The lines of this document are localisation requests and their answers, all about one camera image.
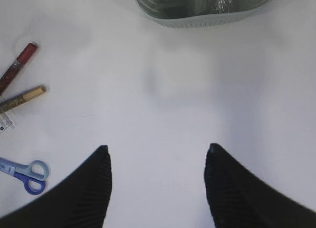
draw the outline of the scissors handle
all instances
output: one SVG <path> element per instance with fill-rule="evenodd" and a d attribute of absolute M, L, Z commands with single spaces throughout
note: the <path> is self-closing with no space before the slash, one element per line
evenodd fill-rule
<path fill-rule="evenodd" d="M 31 195 L 41 194 L 46 187 L 46 181 L 37 180 L 37 179 L 34 179 L 34 178 L 29 177 L 27 175 L 23 175 L 19 172 L 15 172 L 14 177 L 23 182 L 25 190 Z M 33 181 L 33 182 L 39 184 L 40 189 L 33 188 L 30 184 L 30 181 Z"/>
<path fill-rule="evenodd" d="M 33 171 L 33 167 L 35 165 L 38 165 L 38 166 L 40 166 L 43 169 L 43 174 L 39 174 L 39 173 L 36 173 L 36 172 Z M 46 180 L 47 177 L 49 176 L 49 168 L 41 160 L 35 160 L 30 165 L 18 165 L 17 164 L 15 166 L 15 171 L 20 173 L 20 174 L 24 174 L 24 175 L 32 177 L 32 178 L 34 178 L 36 180 L 41 180 L 41 181 Z"/>

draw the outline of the scissors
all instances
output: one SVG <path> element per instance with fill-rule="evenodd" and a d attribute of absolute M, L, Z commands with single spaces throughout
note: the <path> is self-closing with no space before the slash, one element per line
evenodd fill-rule
<path fill-rule="evenodd" d="M 35 165 L 43 169 L 43 174 L 33 171 Z M 23 165 L 0 157 L 0 171 L 22 181 L 25 190 L 31 195 L 39 195 L 44 191 L 46 187 L 45 180 L 49 176 L 49 168 L 41 160 L 35 160 L 29 165 Z M 31 182 L 40 185 L 40 189 L 33 187 Z"/>

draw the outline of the glitter glue pen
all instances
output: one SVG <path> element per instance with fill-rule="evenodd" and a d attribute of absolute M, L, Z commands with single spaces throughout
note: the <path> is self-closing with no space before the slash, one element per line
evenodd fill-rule
<path fill-rule="evenodd" d="M 18 107 L 21 104 L 24 104 L 25 102 L 28 102 L 28 101 L 44 94 L 46 91 L 47 91 L 46 87 L 44 85 L 40 85 L 40 86 L 35 87 L 31 90 L 25 91 L 18 96 L 15 96 L 11 99 L 5 100 L 4 102 L 1 102 L 0 109 L 3 112 L 6 112 L 8 110 L 11 110 L 15 107 Z"/>
<path fill-rule="evenodd" d="M 0 95 L 8 88 L 13 79 L 18 75 L 24 65 L 28 62 L 28 60 L 32 57 L 32 55 L 37 50 L 38 45 L 36 43 L 29 43 L 19 57 L 13 62 L 13 64 L 9 67 L 9 69 L 5 72 L 5 74 L 0 79 Z"/>

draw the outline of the red glitter pen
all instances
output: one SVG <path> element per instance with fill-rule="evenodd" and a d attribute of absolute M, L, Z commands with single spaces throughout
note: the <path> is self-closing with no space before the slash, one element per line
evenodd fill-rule
<path fill-rule="evenodd" d="M 28 62 L 28 60 L 32 57 L 32 55 L 37 50 L 38 45 L 36 43 L 29 43 L 19 57 L 13 62 L 13 64 L 9 67 L 9 69 L 5 72 L 5 74 L 0 79 L 0 95 L 8 88 L 13 79 L 18 75 L 24 65 Z"/>

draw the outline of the gold glitter pen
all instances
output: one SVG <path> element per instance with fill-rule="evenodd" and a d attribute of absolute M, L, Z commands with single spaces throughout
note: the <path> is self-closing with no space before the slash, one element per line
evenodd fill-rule
<path fill-rule="evenodd" d="M 35 87 L 31 90 L 25 91 L 18 96 L 15 96 L 13 98 L 10 98 L 8 100 L 1 102 L 0 109 L 3 112 L 6 112 L 8 110 L 11 110 L 15 107 L 18 107 L 21 104 L 24 104 L 25 102 L 28 102 L 28 101 L 44 94 L 46 91 L 47 91 L 47 88 L 44 85 L 40 85 L 40 86 Z"/>

